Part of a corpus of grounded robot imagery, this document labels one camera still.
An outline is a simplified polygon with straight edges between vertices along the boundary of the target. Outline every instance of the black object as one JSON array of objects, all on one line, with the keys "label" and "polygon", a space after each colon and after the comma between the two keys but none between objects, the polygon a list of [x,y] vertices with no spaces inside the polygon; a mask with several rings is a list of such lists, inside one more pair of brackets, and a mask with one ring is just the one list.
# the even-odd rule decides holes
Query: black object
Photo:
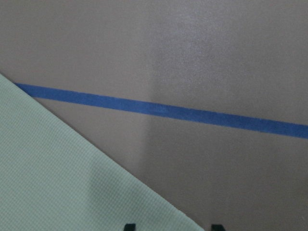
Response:
[{"label": "black object", "polygon": [[212,225],[212,231],[226,231],[222,225]]},{"label": "black object", "polygon": [[126,224],[123,231],[135,231],[136,224]]}]

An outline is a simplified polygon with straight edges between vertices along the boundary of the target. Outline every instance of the gray surface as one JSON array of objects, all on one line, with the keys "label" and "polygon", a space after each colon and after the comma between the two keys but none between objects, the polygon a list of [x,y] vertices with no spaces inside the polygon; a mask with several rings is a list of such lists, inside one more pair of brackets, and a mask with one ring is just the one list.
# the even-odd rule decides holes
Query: gray surface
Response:
[{"label": "gray surface", "polygon": [[[0,0],[0,71],[308,124],[307,11],[306,0]],[[308,229],[308,140],[39,101],[204,228]]]}]

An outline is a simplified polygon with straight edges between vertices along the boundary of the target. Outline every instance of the blue line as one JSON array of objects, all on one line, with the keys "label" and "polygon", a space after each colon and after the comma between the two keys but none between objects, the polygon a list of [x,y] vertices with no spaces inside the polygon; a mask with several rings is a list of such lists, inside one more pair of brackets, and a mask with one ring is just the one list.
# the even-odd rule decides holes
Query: blue line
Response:
[{"label": "blue line", "polygon": [[28,84],[16,83],[16,85],[32,97],[308,139],[307,125],[196,110],[159,103],[127,100]]}]

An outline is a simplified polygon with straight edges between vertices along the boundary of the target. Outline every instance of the blue tape strip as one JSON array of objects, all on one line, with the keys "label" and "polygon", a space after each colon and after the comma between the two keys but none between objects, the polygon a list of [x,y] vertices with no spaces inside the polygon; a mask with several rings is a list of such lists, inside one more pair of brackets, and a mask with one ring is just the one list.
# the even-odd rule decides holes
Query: blue tape strip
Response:
[{"label": "blue tape strip", "polygon": [[307,125],[196,110],[159,103],[127,100],[28,84],[16,83],[16,85],[32,97],[308,139]]}]

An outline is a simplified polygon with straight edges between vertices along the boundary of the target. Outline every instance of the textured mat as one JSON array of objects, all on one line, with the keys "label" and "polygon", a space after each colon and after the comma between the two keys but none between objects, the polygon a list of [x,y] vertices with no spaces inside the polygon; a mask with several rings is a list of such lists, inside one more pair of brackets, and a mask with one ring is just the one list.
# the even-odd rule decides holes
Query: textured mat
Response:
[{"label": "textured mat", "polygon": [[122,231],[127,223],[203,230],[0,75],[0,230]]}]

